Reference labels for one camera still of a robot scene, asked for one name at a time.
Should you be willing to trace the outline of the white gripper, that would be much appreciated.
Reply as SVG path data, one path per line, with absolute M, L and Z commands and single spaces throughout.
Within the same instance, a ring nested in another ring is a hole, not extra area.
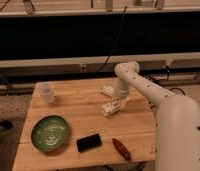
M 129 97 L 125 99 L 115 98 L 101 106 L 102 114 L 105 117 L 113 115 L 123 109 L 130 101 Z

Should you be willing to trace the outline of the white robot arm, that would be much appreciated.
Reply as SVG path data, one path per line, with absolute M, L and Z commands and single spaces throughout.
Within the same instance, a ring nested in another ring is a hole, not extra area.
M 155 171 L 200 171 L 200 105 L 140 76 L 137 62 L 119 63 L 114 70 L 114 101 L 102 106 L 103 114 L 119 111 L 129 88 L 136 88 L 157 107 Z

